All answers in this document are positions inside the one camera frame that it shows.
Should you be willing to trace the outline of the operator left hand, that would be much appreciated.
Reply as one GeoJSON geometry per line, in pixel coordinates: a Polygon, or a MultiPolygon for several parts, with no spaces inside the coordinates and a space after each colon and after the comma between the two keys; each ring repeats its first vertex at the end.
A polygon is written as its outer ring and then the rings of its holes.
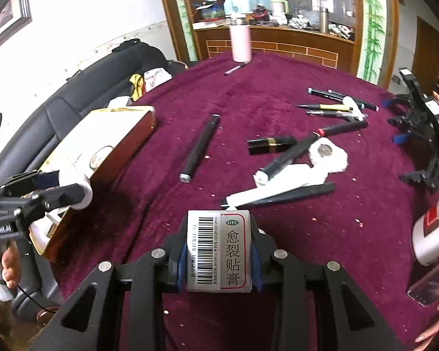
{"type": "Polygon", "coordinates": [[[10,289],[15,289],[21,278],[20,253],[15,241],[8,244],[8,248],[1,256],[1,278],[10,289]]]}

